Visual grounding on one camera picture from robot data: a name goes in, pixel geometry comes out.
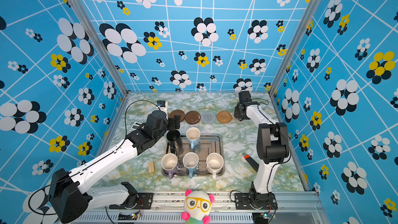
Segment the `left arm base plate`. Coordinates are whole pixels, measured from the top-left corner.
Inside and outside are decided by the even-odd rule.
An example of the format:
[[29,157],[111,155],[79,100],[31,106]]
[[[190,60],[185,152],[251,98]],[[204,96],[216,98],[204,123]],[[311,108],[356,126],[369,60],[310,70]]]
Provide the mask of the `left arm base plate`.
[[110,205],[110,209],[136,209],[149,210],[153,203],[154,193],[138,192],[133,197],[128,197],[125,202],[120,205]]

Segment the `black mug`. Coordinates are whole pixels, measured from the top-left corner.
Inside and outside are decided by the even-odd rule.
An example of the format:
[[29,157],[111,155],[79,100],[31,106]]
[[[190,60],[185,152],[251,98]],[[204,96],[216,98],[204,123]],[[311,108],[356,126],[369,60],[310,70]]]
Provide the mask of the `black mug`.
[[166,134],[166,139],[171,153],[175,153],[177,149],[182,147],[181,134],[178,130],[169,131]]

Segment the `light blue mug front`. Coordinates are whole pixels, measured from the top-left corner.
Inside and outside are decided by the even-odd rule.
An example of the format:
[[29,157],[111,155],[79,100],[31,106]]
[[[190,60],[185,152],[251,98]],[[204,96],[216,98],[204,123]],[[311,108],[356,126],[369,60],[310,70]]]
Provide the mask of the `light blue mug front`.
[[199,157],[194,152],[189,152],[183,157],[183,165],[189,173],[189,178],[193,178],[194,172],[199,165]]

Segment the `dark round wooden coaster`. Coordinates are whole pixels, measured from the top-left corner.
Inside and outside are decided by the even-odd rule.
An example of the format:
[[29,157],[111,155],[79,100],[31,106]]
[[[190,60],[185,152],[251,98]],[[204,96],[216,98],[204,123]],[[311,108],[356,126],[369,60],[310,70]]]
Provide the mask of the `dark round wooden coaster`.
[[174,110],[171,113],[169,113],[169,118],[174,118],[175,116],[179,115],[180,116],[180,122],[183,122],[185,119],[185,113],[182,110]]

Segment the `white mug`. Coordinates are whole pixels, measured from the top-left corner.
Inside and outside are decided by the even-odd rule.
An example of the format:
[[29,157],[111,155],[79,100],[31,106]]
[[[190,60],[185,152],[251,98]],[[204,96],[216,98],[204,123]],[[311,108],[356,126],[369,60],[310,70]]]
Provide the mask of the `white mug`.
[[213,152],[207,156],[206,169],[211,174],[213,180],[216,179],[217,174],[222,170],[223,166],[224,159],[221,154]]

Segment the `metal serving tray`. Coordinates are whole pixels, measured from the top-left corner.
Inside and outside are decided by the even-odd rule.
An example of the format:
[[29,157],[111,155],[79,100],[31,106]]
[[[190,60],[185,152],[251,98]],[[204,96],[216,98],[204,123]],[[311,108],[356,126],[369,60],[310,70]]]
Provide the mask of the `metal serving tray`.
[[189,173],[183,165],[183,157],[189,153],[194,152],[199,157],[199,164],[197,170],[193,173],[193,176],[211,176],[211,173],[207,171],[206,159],[211,153],[218,153],[223,156],[223,141],[219,134],[202,134],[201,140],[194,149],[191,148],[189,139],[186,135],[181,135],[182,146],[178,147],[175,145],[175,155],[178,158],[177,172],[175,177],[188,177]]

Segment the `light blue mug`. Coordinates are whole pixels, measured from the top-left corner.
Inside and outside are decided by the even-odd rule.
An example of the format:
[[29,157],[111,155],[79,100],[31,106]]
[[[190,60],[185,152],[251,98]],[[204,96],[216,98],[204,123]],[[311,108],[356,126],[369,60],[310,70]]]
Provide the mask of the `light blue mug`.
[[193,178],[194,172],[199,165],[199,157],[194,152],[189,152],[183,157],[183,165],[189,173],[189,178]]
[[186,137],[189,140],[191,149],[194,149],[200,143],[201,132],[198,128],[191,127],[186,131]]

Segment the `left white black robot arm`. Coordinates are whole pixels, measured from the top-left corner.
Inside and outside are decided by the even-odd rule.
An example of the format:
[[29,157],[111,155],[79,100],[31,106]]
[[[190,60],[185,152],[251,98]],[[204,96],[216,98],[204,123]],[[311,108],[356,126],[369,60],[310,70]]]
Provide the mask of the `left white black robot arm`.
[[94,184],[116,167],[154,146],[166,132],[179,128],[179,115],[170,118],[166,112],[155,110],[145,123],[107,152],[70,171],[56,171],[48,200],[60,222],[71,223],[93,208],[119,205],[130,209],[137,206],[137,191],[129,182],[100,188],[95,188]]

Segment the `woven rattan coaster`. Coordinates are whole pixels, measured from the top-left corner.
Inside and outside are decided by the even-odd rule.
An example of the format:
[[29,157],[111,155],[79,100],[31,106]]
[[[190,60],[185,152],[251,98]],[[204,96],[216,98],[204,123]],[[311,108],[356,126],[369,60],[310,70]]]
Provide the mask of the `woven rattan coaster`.
[[229,122],[231,122],[233,120],[233,117],[232,117],[231,113],[229,113],[227,111],[220,111],[217,114],[216,118],[222,124],[229,123]]

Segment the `small wooden block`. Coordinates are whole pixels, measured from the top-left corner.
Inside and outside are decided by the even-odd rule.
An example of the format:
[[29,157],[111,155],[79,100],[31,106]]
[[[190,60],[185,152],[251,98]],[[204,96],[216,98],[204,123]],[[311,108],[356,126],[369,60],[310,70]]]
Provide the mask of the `small wooden block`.
[[148,173],[154,173],[155,168],[154,168],[154,161],[148,162]]

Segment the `grey blue crochet coaster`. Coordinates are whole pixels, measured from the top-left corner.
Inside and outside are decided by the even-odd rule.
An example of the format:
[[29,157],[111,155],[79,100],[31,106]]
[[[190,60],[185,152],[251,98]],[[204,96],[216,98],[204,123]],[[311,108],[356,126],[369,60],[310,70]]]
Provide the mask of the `grey blue crochet coaster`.
[[205,124],[213,124],[216,121],[216,115],[211,112],[201,113],[201,121]]

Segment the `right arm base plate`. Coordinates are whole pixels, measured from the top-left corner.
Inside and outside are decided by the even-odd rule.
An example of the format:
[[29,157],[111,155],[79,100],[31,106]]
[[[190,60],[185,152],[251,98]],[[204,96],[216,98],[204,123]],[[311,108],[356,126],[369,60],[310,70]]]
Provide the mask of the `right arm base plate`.
[[273,193],[254,194],[236,193],[233,200],[238,210],[277,210],[278,204]]

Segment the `purple mug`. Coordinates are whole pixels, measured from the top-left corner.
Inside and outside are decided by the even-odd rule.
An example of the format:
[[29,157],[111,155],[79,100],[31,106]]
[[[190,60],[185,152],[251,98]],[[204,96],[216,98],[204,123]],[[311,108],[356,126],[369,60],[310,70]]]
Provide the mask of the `purple mug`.
[[161,167],[163,172],[172,179],[178,171],[178,158],[173,153],[168,153],[163,156],[161,160]]

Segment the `panda plush toy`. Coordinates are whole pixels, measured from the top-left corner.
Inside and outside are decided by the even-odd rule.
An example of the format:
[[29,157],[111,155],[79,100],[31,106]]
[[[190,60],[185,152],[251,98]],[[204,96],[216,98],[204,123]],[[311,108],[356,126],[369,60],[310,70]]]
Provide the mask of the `panda plush toy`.
[[211,206],[214,201],[215,197],[212,194],[188,189],[185,192],[182,219],[186,224],[209,224]]

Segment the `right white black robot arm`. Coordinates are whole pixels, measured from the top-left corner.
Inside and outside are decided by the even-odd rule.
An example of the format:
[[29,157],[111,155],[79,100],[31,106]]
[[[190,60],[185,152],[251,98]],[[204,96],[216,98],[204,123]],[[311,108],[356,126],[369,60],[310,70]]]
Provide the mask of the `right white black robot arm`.
[[251,99],[248,91],[239,92],[238,98],[234,117],[239,120],[251,120],[258,127],[256,148],[260,163],[249,190],[250,204],[256,209],[269,206],[277,210],[272,182],[278,167],[290,154],[287,125],[272,119],[262,110],[260,103]]

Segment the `aluminium front rail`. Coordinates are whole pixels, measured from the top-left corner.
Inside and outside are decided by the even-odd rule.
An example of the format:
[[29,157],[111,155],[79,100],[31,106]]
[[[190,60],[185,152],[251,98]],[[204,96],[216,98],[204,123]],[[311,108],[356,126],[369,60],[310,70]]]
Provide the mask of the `aluminium front rail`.
[[324,207],[316,193],[305,191],[277,193],[268,202],[254,205],[248,193],[238,192],[234,197],[228,192],[202,190],[135,192],[123,186],[100,187],[81,193],[51,193],[49,201],[63,224],[69,224],[93,209],[106,211],[105,218],[113,224],[149,222],[173,224],[216,223],[216,217],[226,213],[224,223],[254,224],[328,224]]

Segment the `black orange utility knife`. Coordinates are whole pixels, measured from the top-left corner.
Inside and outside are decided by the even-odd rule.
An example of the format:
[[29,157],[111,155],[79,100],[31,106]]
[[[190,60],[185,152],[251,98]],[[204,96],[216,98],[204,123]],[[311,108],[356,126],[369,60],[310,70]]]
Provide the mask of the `black orange utility knife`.
[[258,172],[259,169],[259,164],[250,156],[250,155],[245,155],[244,159],[249,163],[249,165],[256,171]]

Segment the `scratched round wooden coaster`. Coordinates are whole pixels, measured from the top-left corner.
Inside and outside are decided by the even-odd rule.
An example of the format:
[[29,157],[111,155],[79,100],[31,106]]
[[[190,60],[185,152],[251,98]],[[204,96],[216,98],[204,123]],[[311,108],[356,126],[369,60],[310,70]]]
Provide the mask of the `scratched round wooden coaster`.
[[184,119],[188,124],[198,124],[201,121],[201,115],[197,111],[189,111],[185,114]]

